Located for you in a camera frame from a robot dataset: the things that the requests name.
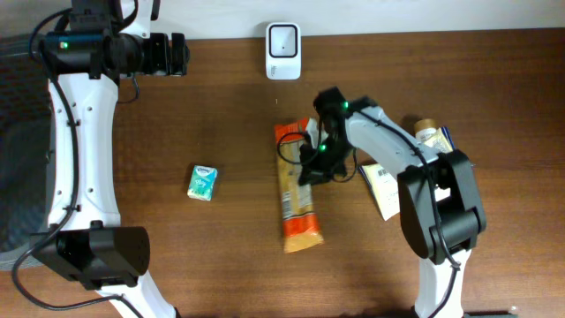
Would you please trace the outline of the yellow snack bag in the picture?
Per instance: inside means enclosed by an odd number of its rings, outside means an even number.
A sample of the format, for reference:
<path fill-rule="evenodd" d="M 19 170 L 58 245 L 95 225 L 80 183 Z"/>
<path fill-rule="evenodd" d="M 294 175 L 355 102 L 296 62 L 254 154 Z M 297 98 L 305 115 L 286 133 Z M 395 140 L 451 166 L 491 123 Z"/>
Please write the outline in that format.
<path fill-rule="evenodd" d="M 423 143 L 428 147 L 439 149 L 442 153 L 449 153 L 455 148 L 450 131 L 446 126 L 440 127 L 430 139 Z M 359 171 L 376 201 L 383 220 L 387 221 L 397 215 L 400 212 L 398 186 L 393 176 L 378 163 L 362 165 Z"/>

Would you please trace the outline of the orange pasta package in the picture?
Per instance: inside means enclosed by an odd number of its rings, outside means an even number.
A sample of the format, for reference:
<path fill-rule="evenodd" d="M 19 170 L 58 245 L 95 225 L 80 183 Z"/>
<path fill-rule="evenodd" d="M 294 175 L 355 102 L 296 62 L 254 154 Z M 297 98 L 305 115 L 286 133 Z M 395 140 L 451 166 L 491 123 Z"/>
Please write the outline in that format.
<path fill-rule="evenodd" d="M 276 166 L 282 205 L 283 251 L 295 253 L 324 242 L 314 212 L 312 188 L 299 185 L 299 147 L 305 143 L 305 127 L 309 118 L 275 126 Z"/>

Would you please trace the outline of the white tube with gold cap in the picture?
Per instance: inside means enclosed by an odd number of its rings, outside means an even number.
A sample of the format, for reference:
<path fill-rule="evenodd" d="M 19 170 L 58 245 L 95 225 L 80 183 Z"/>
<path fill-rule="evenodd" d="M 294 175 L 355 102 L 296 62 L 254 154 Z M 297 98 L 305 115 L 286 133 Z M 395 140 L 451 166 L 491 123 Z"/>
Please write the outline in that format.
<path fill-rule="evenodd" d="M 439 129 L 437 123 L 431 118 L 421 119 L 414 124 L 415 138 L 419 142 L 430 139 Z"/>

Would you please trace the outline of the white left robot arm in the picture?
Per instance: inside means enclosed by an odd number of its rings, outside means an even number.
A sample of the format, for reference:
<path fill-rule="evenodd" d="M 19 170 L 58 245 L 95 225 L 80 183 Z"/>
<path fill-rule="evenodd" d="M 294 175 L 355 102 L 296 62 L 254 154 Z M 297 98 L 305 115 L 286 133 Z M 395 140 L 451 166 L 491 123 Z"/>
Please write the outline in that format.
<path fill-rule="evenodd" d="M 54 187 L 47 228 L 30 255 L 97 293 L 124 317 L 176 317 L 148 267 L 146 229 L 117 207 L 112 127 L 121 80 L 180 77 L 190 52 L 180 33 L 154 33 L 157 1 L 75 1 L 37 44 L 52 101 Z"/>

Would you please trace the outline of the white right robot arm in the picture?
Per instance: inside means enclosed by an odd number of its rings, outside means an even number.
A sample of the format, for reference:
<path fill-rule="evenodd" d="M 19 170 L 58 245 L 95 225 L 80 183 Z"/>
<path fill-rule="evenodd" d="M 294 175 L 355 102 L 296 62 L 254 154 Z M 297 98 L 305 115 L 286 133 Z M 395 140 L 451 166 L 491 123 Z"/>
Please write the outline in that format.
<path fill-rule="evenodd" d="M 318 133 L 300 148 L 300 185 L 346 176 L 345 160 L 360 149 L 398 187 L 403 235 L 419 258 L 417 317 L 462 317 L 463 273 L 486 229 L 486 214 L 468 156 L 416 140 L 363 96 L 348 101 L 336 87 L 318 93 Z"/>

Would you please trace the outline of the teal tissue pack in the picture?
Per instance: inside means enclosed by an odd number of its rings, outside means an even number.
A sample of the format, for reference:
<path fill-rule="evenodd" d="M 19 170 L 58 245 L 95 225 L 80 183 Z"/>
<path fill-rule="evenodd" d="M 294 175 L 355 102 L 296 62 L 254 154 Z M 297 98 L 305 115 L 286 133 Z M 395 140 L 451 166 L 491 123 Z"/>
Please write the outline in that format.
<path fill-rule="evenodd" d="M 216 168 L 195 165 L 188 185 L 187 196 L 191 199 L 210 201 L 217 177 L 218 170 Z"/>

